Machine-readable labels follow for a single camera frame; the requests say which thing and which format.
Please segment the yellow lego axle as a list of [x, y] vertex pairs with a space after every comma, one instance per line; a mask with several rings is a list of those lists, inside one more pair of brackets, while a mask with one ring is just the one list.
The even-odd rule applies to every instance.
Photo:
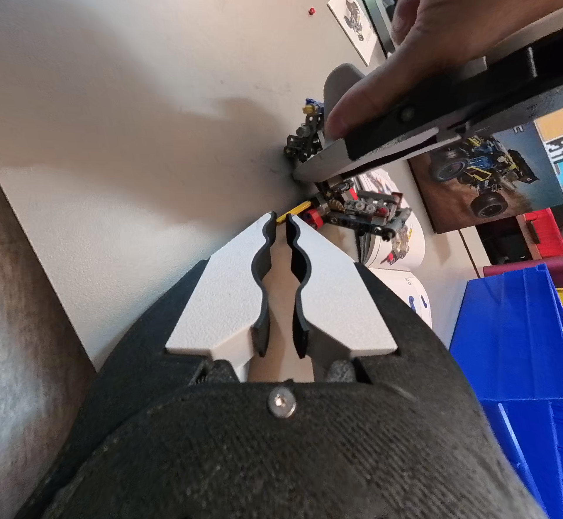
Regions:
[[292, 208], [288, 212], [279, 216], [276, 220], [277, 226], [283, 224], [289, 215], [300, 215], [301, 213], [306, 212], [311, 207], [312, 207], [311, 201], [305, 201], [305, 202], [299, 204], [298, 206]]

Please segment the person's left hand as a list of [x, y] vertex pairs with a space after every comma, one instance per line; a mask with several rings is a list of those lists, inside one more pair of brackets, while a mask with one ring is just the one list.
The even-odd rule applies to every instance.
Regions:
[[562, 8], [562, 0], [398, 0], [396, 51], [350, 88], [325, 121], [331, 140], [384, 114], [420, 82], [487, 55]]

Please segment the blue plastic bin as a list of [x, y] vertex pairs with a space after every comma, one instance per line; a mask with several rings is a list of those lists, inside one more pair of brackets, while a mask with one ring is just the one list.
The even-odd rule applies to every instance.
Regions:
[[545, 264], [467, 284], [450, 353], [549, 518], [562, 518], [562, 304]]

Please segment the lego instruction booklet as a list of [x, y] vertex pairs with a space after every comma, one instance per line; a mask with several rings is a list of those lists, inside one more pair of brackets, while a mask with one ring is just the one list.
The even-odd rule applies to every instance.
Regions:
[[431, 306], [425, 288], [414, 276], [425, 256], [426, 242], [415, 213], [391, 241], [364, 234], [356, 237], [358, 260], [399, 298], [432, 326]]

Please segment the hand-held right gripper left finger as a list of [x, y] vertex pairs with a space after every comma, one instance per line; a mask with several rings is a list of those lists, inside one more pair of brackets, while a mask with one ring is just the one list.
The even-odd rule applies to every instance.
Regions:
[[241, 382], [270, 337], [268, 293], [277, 216], [269, 212], [208, 260], [165, 345], [171, 354], [228, 361]]

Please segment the maroon bottle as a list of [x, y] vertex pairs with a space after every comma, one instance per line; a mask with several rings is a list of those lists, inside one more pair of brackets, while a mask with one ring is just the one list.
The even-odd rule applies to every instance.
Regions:
[[562, 256], [553, 256], [538, 260], [521, 261], [490, 265], [482, 268], [483, 276], [496, 276], [510, 271], [516, 271], [545, 264], [556, 288], [562, 288]]

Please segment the grey lego chassis assembly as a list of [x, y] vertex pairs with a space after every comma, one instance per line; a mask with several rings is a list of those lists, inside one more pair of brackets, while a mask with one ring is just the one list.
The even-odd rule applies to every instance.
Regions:
[[300, 217], [319, 229], [324, 224], [352, 229], [391, 241], [406, 226], [412, 209], [403, 205], [399, 192], [356, 190], [351, 179], [336, 176], [316, 184], [318, 193]]

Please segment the lego set box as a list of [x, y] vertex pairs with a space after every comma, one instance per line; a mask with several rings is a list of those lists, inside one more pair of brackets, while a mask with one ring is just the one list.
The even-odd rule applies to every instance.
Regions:
[[473, 135], [408, 160], [433, 230], [446, 234], [562, 205], [537, 121]]

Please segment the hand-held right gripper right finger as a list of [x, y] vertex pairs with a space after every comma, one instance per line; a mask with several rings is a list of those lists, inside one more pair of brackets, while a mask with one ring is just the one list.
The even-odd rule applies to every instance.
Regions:
[[360, 266], [296, 215], [285, 220], [291, 272], [299, 282], [292, 318], [299, 358], [335, 361], [393, 354], [398, 345], [360, 275]]

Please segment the dark grey lego suspension assembly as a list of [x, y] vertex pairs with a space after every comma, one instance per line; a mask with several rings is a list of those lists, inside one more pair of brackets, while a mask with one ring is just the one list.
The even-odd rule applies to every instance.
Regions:
[[324, 103], [307, 98], [303, 107], [305, 122], [300, 124], [294, 135], [289, 135], [283, 155], [299, 163], [305, 163], [323, 149]]

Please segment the small white car leaflet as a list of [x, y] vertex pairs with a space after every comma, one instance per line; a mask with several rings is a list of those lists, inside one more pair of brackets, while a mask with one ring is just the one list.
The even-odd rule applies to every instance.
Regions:
[[364, 65], [369, 66], [379, 39], [363, 5], [358, 0], [329, 0], [327, 7], [362, 58]]

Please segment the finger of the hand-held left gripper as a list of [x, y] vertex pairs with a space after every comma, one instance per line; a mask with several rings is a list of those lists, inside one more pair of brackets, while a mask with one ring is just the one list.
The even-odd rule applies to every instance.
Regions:
[[363, 153], [358, 159], [352, 159], [344, 139], [340, 139], [296, 167], [293, 177], [297, 181], [309, 183], [328, 181], [336, 176], [355, 177], [460, 140], [461, 135], [458, 133], [445, 134], [437, 128], [431, 128], [408, 138], [398, 138], [380, 148]]

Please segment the red plastic bin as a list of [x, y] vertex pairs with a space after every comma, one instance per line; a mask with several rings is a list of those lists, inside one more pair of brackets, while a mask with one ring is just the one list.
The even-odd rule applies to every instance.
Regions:
[[550, 208], [517, 216], [531, 259], [562, 256], [562, 236]]

